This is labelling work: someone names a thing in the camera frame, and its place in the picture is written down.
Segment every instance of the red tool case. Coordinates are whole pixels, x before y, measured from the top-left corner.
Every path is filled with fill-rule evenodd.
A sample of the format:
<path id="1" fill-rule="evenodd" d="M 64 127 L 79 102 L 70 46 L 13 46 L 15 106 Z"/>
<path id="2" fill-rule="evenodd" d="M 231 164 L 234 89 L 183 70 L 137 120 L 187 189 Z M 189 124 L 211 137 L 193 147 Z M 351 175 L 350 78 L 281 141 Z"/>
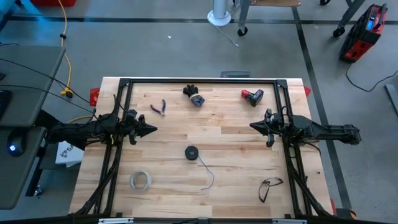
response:
<path id="1" fill-rule="evenodd" d="M 356 62 L 376 44 L 383 31 L 387 10 L 386 4 L 373 4 L 366 10 L 349 31 L 340 50 L 340 59 Z"/>
<path id="2" fill-rule="evenodd" d="M 60 6 L 58 0 L 30 0 L 30 2 L 35 6 Z M 74 6 L 76 0 L 61 0 L 64 7 Z"/>

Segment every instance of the gray desk surface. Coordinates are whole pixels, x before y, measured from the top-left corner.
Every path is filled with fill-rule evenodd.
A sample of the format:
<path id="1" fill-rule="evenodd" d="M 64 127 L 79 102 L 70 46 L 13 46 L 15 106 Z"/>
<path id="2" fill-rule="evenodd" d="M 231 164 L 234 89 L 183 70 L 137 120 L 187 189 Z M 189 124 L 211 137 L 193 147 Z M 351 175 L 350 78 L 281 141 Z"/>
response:
<path id="1" fill-rule="evenodd" d="M 41 127 L 31 128 L 27 133 L 25 152 L 13 157 L 7 150 L 7 137 L 12 130 L 0 129 L 0 209 L 12 209 L 17 204 L 46 131 Z"/>
<path id="2" fill-rule="evenodd" d="M 0 58 L 16 62 L 54 77 L 62 61 L 65 49 L 46 46 L 0 46 Z M 6 77 L 0 81 L 0 89 L 12 91 L 12 99 L 0 119 L 0 126 L 31 127 L 44 103 L 52 81 L 37 72 L 0 60 L 0 72 Z M 21 85 L 45 91 L 1 85 Z"/>

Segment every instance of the black floor stripe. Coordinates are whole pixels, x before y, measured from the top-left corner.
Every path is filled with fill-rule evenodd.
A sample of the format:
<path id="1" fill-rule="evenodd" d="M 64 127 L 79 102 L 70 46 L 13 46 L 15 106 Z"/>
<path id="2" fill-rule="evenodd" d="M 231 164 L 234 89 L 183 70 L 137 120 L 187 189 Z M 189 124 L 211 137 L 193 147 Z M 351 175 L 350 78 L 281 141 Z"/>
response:
<path id="1" fill-rule="evenodd" d="M 296 28 L 297 28 L 298 38 L 300 41 L 301 49 L 305 60 L 305 66 L 307 68 L 308 76 L 310 78 L 311 88 L 315 98 L 315 104 L 317 105 L 319 118 L 322 125 L 329 125 L 328 118 L 326 117 L 325 107 L 322 102 L 322 97 L 319 90 L 317 78 L 313 70 L 310 53 L 308 52 L 307 43 L 305 41 L 303 28 L 301 26 L 301 23 L 299 23 L 300 21 L 299 12 L 297 11 L 296 7 L 293 7 L 292 11 L 294 19 L 297 21 Z M 326 145 L 331 160 L 331 166 L 333 168 L 333 172 L 335 173 L 335 178 L 336 178 L 336 183 L 341 203 L 343 205 L 343 208 L 351 208 L 351 202 L 349 200 L 346 184 L 343 177 L 343 172 L 341 171 L 340 162 L 338 160 L 335 143 L 331 140 L 328 140 L 326 141 Z"/>
<path id="2" fill-rule="evenodd" d="M 16 9 L 17 9 L 17 5 L 12 4 L 12 6 L 8 9 L 8 11 L 2 17 L 2 19 L 0 21 L 0 32 L 6 26 L 8 20 L 12 17 L 12 14 L 15 12 Z"/>
<path id="3" fill-rule="evenodd" d="M 63 17 L 46 16 L 11 16 L 10 21 L 50 21 L 63 22 Z M 151 18 L 102 18 L 102 17 L 69 17 L 68 22 L 118 22 L 118 23 L 208 23 L 207 19 L 151 19 Z M 231 19 L 231 23 L 236 24 L 239 19 Z M 247 24 L 295 24 L 293 19 L 248 19 Z M 305 25 L 337 25 L 337 20 L 301 20 Z M 386 21 L 386 25 L 398 25 L 398 21 Z"/>
<path id="4" fill-rule="evenodd" d="M 353 4 L 353 2 L 351 2 L 351 0 L 346 0 L 346 2 L 347 2 L 348 7 L 350 7 Z"/>

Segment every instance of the black tape roll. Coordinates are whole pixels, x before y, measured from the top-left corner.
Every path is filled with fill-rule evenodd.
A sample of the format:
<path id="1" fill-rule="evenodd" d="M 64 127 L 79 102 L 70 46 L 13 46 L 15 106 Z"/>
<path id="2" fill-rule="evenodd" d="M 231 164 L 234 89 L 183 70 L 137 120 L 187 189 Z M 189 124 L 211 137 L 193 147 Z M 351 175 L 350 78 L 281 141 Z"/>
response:
<path id="1" fill-rule="evenodd" d="M 195 160 L 195 159 L 198 158 L 198 156 L 199 156 L 199 151 L 198 151 L 198 148 L 197 148 L 197 147 L 195 147 L 195 146 L 188 146 L 188 147 L 185 149 L 185 157 L 186 157 L 188 160 Z"/>

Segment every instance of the red toolbox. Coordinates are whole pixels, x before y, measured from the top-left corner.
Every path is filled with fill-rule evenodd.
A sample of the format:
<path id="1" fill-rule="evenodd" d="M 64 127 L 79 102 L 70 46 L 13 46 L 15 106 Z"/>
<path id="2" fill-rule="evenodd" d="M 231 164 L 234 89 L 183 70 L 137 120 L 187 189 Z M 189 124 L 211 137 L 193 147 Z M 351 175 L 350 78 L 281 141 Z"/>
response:
<path id="1" fill-rule="evenodd" d="M 60 6 L 58 0 L 30 0 L 30 2 L 35 6 Z M 74 6 L 76 0 L 61 0 L 64 7 Z"/>

